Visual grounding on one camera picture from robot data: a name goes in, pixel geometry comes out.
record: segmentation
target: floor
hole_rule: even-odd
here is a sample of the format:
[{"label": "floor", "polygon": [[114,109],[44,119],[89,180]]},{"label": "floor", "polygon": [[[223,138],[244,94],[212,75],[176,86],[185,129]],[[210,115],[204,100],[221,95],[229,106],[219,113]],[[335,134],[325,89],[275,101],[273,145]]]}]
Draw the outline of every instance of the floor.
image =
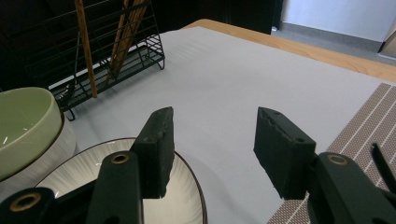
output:
[{"label": "floor", "polygon": [[377,53],[381,47],[381,42],[349,35],[339,35],[285,22],[281,23],[279,30],[275,31],[273,29],[271,35],[396,66],[396,58]]}]

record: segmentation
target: placemat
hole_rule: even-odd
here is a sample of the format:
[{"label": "placemat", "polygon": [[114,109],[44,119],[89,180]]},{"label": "placemat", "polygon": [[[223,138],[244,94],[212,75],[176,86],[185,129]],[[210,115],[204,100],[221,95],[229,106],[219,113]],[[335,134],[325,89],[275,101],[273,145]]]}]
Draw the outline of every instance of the placemat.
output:
[{"label": "placemat", "polygon": [[[377,187],[387,189],[370,154],[374,142],[382,147],[395,170],[396,87],[385,83],[378,86],[327,151],[353,159]],[[307,197],[303,201],[285,201],[268,223],[309,223],[306,207]]]}]

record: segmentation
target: wall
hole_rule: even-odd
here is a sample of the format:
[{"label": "wall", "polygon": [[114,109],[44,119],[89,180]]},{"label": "wall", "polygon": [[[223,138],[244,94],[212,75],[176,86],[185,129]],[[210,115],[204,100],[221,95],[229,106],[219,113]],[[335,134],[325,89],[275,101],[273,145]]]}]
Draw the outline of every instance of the wall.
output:
[{"label": "wall", "polygon": [[286,0],[282,21],[383,42],[396,20],[396,0]]}]

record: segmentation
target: white table surface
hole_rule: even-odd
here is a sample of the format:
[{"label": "white table surface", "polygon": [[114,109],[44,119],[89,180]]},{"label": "white table surface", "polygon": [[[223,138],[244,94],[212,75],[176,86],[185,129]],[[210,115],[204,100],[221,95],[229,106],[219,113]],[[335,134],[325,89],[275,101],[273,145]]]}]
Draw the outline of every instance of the white table surface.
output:
[{"label": "white table surface", "polygon": [[319,153],[383,82],[200,27],[161,39],[164,70],[74,108],[78,150],[137,136],[153,111],[172,106],[176,151],[201,184],[209,223],[265,223],[283,202],[253,152],[259,106],[285,114]]}]

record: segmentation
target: black wire rack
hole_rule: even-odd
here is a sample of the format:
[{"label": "black wire rack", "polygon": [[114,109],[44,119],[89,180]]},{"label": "black wire rack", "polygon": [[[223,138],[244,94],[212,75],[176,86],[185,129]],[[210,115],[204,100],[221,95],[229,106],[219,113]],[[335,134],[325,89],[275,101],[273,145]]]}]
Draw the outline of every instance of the black wire rack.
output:
[{"label": "black wire rack", "polygon": [[[105,0],[84,7],[84,12],[94,91],[103,92],[154,64],[164,68],[163,46],[150,0]],[[37,86],[53,93],[62,111],[92,98],[75,10],[7,37],[26,73]]]}]

